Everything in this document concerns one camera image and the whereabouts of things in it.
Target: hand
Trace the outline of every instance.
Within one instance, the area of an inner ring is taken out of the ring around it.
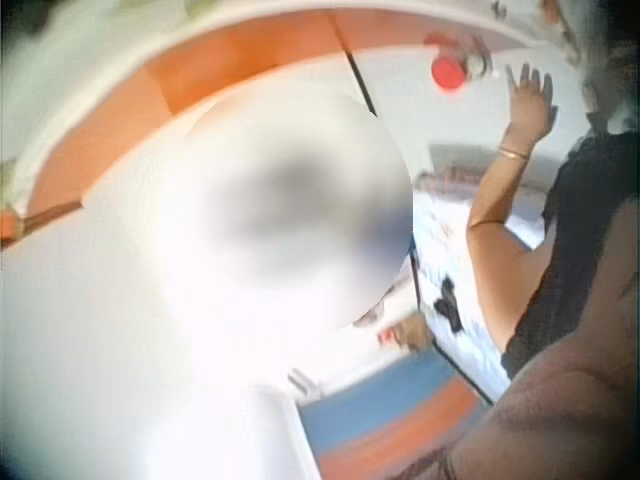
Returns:
[[[522,154],[528,154],[534,145],[552,129],[557,107],[552,106],[553,84],[549,74],[540,87],[540,72],[534,69],[529,75],[525,63],[517,85],[513,71],[507,67],[507,81],[511,90],[511,123],[503,146]]]

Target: black top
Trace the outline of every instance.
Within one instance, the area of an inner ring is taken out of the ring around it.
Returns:
[[[537,353],[575,330],[609,223],[638,197],[638,134],[585,138],[560,168],[542,216],[556,222],[551,261],[502,356],[509,378]]]

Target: black object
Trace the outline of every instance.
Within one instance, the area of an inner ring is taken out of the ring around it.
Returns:
[[[440,315],[449,320],[451,331],[458,333],[464,330],[462,322],[460,321],[460,313],[458,312],[458,301],[453,293],[454,285],[453,281],[449,277],[445,277],[440,286],[440,293],[442,298],[433,302],[433,308]]]

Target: orange wall stripe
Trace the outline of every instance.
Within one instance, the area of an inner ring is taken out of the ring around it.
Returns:
[[[429,36],[439,38],[434,34],[450,38],[473,30],[423,15],[342,8],[256,18],[188,40],[149,60],[65,136],[36,180],[28,215],[80,199],[137,143],[221,89],[276,67],[342,51],[336,26],[352,50],[422,45]],[[483,31],[483,36],[494,51],[521,46],[497,33]]]
[[[158,84],[138,70],[53,150],[36,181],[28,216],[82,198],[118,158],[171,117]]]

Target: person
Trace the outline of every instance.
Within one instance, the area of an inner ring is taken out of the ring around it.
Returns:
[[[513,382],[479,426],[395,477],[638,478],[638,134],[593,130],[569,154],[527,251],[505,227],[552,80],[529,65],[467,227],[478,299]]]
[[[575,330],[617,209],[638,196],[638,136],[593,130],[560,168],[542,216],[546,236],[526,251],[505,227],[535,144],[553,126],[553,86],[524,65],[508,71],[511,121],[471,207],[467,246],[487,328],[513,378]]]

